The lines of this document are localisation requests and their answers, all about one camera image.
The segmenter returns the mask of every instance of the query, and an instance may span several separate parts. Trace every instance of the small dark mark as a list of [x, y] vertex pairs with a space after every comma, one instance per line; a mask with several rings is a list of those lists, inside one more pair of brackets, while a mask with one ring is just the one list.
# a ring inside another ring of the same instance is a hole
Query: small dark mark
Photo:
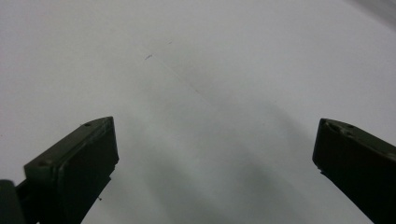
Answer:
[[147, 60], [147, 59], [149, 59], [149, 58], [151, 58], [151, 57], [152, 57], [152, 54], [150, 54], [149, 56], [147, 56], [145, 60]]

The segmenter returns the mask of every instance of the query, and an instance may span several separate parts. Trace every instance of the white surface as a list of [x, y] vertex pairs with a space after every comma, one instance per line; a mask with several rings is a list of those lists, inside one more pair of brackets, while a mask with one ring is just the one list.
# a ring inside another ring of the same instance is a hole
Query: white surface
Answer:
[[0, 177], [111, 115], [83, 223], [371, 223], [311, 155], [320, 118], [395, 145], [395, 71], [396, 32], [341, 0], [3, 0]]

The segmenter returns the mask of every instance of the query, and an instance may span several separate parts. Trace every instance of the white table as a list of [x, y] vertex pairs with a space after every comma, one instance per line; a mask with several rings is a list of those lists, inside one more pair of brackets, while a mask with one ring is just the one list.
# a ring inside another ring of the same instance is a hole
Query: white table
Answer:
[[371, 223], [311, 161], [320, 118], [396, 144], [396, 31], [343, 0], [0, 2], [0, 178], [114, 116], [83, 223]]

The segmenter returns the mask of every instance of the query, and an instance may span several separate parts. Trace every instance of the scratch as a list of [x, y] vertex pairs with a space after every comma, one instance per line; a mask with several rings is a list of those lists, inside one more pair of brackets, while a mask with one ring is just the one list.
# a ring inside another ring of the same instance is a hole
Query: scratch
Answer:
[[151, 58], [151, 57], [152, 57], [152, 54], [150, 54], [149, 56], [147, 56], [145, 60], [147, 60], [147, 59], [149, 59], [149, 58]]

